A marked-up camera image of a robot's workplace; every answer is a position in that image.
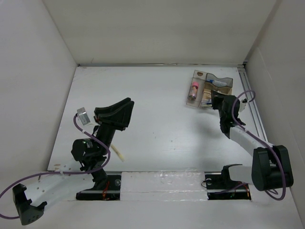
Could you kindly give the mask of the pink capped pencil tube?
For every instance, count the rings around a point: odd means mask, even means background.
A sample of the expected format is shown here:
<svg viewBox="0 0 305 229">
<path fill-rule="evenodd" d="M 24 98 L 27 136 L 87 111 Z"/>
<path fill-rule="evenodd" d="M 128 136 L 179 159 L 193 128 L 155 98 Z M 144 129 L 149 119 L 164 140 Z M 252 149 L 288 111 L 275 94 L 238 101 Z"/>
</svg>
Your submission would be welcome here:
<svg viewBox="0 0 305 229">
<path fill-rule="evenodd" d="M 199 83 L 198 82 L 192 82 L 192 85 L 190 87 L 190 91 L 188 94 L 188 100 L 195 101 L 197 98 L 198 94 L 198 88 L 199 88 Z"/>
</svg>

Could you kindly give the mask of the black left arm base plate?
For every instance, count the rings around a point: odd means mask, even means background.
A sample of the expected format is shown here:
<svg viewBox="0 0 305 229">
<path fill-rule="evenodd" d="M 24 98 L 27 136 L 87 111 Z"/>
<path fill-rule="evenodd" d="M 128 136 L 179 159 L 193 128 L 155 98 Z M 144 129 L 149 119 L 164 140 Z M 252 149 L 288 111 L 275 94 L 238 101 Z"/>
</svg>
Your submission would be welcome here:
<svg viewBox="0 0 305 229">
<path fill-rule="evenodd" d="M 101 187 L 93 187 L 76 194 L 77 200 L 82 201 L 116 201 L 120 200 L 122 175 L 108 174 L 107 182 Z"/>
</svg>

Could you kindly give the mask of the yellow highlighter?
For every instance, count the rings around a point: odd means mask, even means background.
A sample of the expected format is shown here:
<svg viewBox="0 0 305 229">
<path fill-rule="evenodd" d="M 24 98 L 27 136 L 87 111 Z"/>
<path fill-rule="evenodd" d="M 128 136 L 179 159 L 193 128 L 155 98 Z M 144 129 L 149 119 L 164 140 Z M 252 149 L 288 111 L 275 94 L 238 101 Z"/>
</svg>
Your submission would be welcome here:
<svg viewBox="0 0 305 229">
<path fill-rule="evenodd" d="M 111 145 L 113 151 L 116 153 L 116 155 L 118 156 L 118 158 L 124 162 L 125 161 L 125 158 L 124 156 L 120 153 L 120 151 L 114 146 L 114 145 Z"/>
</svg>

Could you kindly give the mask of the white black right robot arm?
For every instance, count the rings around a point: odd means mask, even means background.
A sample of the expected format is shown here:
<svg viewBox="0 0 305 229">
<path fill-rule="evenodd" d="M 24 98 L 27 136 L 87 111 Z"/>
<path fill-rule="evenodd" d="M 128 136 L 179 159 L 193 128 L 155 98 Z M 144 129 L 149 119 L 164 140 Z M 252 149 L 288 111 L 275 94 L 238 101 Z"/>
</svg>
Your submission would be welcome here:
<svg viewBox="0 0 305 229">
<path fill-rule="evenodd" d="M 220 116 L 220 129 L 227 138 L 239 144 L 252 157 L 250 177 L 257 190 L 286 190 L 294 184 L 288 149 L 283 145 L 268 143 L 246 129 L 246 124 L 239 118 L 239 113 L 252 101 L 246 98 L 240 100 L 246 93 L 255 96 L 252 90 L 239 96 L 211 91 L 212 108 Z"/>
</svg>

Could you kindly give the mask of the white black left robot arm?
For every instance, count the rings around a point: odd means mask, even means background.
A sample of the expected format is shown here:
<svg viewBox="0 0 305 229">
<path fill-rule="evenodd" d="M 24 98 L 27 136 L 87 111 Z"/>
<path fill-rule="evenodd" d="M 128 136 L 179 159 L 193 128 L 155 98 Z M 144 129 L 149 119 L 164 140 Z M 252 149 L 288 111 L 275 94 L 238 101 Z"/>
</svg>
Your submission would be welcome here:
<svg viewBox="0 0 305 229">
<path fill-rule="evenodd" d="M 125 130 L 131 120 L 134 101 L 125 98 L 114 105 L 95 108 L 96 126 L 93 134 L 80 128 L 89 118 L 83 108 L 73 118 L 75 127 L 87 136 L 77 139 L 72 144 L 73 160 L 59 169 L 24 177 L 9 186 L 12 190 L 14 205 L 21 224 L 29 225 L 44 214 L 46 208 L 70 194 L 77 195 L 84 189 L 101 190 L 108 197 L 108 187 L 114 181 L 108 178 L 104 167 L 110 161 L 110 146 L 115 131 Z"/>
</svg>

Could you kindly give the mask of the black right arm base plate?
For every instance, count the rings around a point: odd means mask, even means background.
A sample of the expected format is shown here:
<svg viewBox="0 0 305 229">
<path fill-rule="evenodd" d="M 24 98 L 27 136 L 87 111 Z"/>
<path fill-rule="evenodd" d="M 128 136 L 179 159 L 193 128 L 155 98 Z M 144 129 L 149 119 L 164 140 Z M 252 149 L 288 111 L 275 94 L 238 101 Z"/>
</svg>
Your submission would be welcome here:
<svg viewBox="0 0 305 229">
<path fill-rule="evenodd" d="M 202 187 L 208 200 L 251 200 L 250 188 L 241 181 L 225 180 L 221 174 L 207 174 Z"/>
</svg>

